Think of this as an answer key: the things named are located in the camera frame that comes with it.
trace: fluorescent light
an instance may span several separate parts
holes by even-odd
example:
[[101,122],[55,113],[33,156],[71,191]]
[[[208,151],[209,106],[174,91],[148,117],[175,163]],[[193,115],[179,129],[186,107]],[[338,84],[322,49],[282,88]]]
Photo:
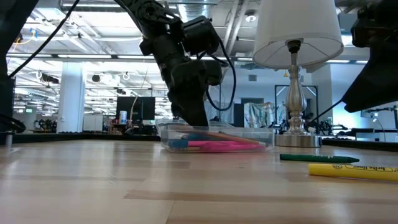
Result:
[[[25,58],[25,57],[30,57],[31,54],[7,54],[7,57],[20,57],[20,58]],[[52,57],[50,54],[38,54],[35,57]]]
[[[220,60],[226,60],[226,57],[217,57]],[[214,60],[212,57],[203,57],[202,60]]]
[[141,59],[141,60],[153,60],[154,56],[141,56],[141,55],[118,55],[120,59]]
[[242,61],[242,62],[252,62],[253,59],[252,59],[252,58],[238,58],[238,61]]
[[50,105],[50,106],[58,106],[58,104],[56,103],[50,103],[50,102],[44,102],[46,105]]
[[349,63],[349,60],[329,60],[327,63]]
[[27,90],[21,89],[21,88],[15,88],[14,92],[17,93],[17,94],[23,94],[23,95],[28,95],[29,94],[29,92]]
[[[63,7],[71,7],[73,4],[65,3]],[[120,7],[118,4],[78,4],[78,7]]]
[[86,103],[86,104],[92,104],[92,105],[98,105],[98,104],[100,104],[101,102],[99,102],[99,101],[86,101],[85,103]]
[[58,55],[60,58],[112,58],[111,55]]
[[7,57],[30,57],[31,54],[7,54]]

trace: computer screen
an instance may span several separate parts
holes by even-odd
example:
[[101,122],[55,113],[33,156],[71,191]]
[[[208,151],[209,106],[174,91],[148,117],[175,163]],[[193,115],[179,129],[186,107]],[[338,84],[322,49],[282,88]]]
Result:
[[[127,111],[127,119],[130,119],[130,111],[134,96],[120,96],[116,103],[116,119],[119,119],[120,111]],[[133,120],[155,120],[155,97],[139,97],[134,105]]]

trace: cable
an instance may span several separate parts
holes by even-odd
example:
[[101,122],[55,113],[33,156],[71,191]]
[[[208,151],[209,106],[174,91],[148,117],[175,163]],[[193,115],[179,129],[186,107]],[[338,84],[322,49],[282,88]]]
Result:
[[[145,83],[147,74],[148,74],[148,70],[147,70],[147,72],[145,73],[145,76],[144,76],[144,79],[143,79],[143,81],[142,81],[140,90],[141,90],[142,87],[144,86],[144,83]],[[138,99],[138,94],[136,95],[136,98],[135,98],[134,101],[132,102],[132,106],[131,106],[131,110],[130,110],[130,126],[131,126],[131,124],[132,124],[132,109],[134,108],[134,105],[136,104],[137,99]]]
[[197,55],[197,60],[201,59],[203,56],[205,56],[206,52],[202,52],[200,55]]
[[335,106],[339,105],[341,102],[343,101],[343,99],[337,101],[337,103],[335,103],[333,106],[329,107],[328,109],[326,109],[324,112],[322,112],[320,115],[318,115],[316,118],[312,119],[311,122],[309,122],[305,128],[308,128],[310,126],[310,124],[312,124],[314,121],[316,121],[318,118],[320,118],[321,116],[323,116],[325,113],[327,113],[328,111],[330,111],[331,109],[333,109]]
[[19,42],[19,41],[20,41],[20,38],[18,37],[17,42],[14,43],[14,45],[17,46],[17,45],[27,44],[27,43],[29,43],[31,40],[33,40],[34,37],[35,37],[35,32],[33,32],[33,35],[32,35],[32,37],[31,37],[29,40],[27,40],[27,41],[25,41],[25,42],[22,42],[22,43]]
[[380,124],[381,129],[383,130],[384,142],[386,142],[386,141],[387,141],[387,139],[386,139],[386,131],[384,130],[383,125],[382,125],[381,122],[379,121],[379,118],[377,118],[376,116],[375,116],[375,118],[376,118],[376,121]]
[[221,59],[219,59],[219,58],[217,58],[216,56],[214,56],[214,55],[209,55],[212,59],[214,59],[214,60],[216,60],[217,62],[219,62],[220,64],[222,64],[222,65],[224,65],[224,66],[228,66],[228,63],[226,63],[226,62],[224,62],[223,60],[221,60]]
[[207,88],[207,90],[206,90],[206,96],[207,96],[207,98],[209,99],[209,102],[210,102],[210,104],[212,105],[212,107],[214,107],[216,110],[218,110],[218,111],[228,111],[228,110],[232,107],[232,105],[233,105],[233,103],[234,103],[235,90],[236,90],[236,71],[235,71],[234,64],[232,63],[231,59],[228,57],[228,54],[226,53],[226,50],[225,50],[225,46],[224,46],[224,44],[223,44],[223,41],[222,41],[221,39],[219,39],[219,42],[220,42],[220,45],[221,45],[221,49],[223,50],[224,56],[226,57],[226,59],[227,59],[227,61],[228,61],[228,63],[229,63],[229,66],[231,66],[232,74],[233,74],[233,77],[234,77],[234,84],[233,84],[233,88],[232,88],[231,101],[229,102],[229,105],[228,105],[227,108],[218,108],[218,107],[213,103],[213,100],[211,99],[211,96],[210,96],[210,93],[209,93],[209,88]]
[[8,79],[12,79],[21,69],[23,69],[38,53],[40,53],[44,47],[51,41],[51,39],[57,34],[57,32],[61,29],[61,27],[66,23],[67,19],[70,17],[70,14],[72,11],[76,8],[77,4],[79,3],[80,0],[76,0],[75,3],[73,3],[72,7],[69,9],[67,15],[61,23],[55,28],[55,30],[51,33],[51,35],[45,40],[45,42],[24,62],[22,63],[17,69],[15,69],[9,76]]

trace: green marker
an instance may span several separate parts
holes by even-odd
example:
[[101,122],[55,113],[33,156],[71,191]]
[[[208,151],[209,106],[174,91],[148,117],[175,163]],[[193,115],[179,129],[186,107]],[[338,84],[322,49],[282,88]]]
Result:
[[288,161],[332,162],[332,163],[359,162],[359,159],[346,157],[346,156],[312,156],[312,155],[280,154],[279,159],[288,160]]

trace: yellow marker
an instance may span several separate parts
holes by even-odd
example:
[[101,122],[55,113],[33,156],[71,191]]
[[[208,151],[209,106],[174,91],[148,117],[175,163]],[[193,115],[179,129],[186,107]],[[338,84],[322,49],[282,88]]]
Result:
[[310,175],[350,177],[372,180],[398,181],[398,168],[351,166],[337,164],[309,164]]

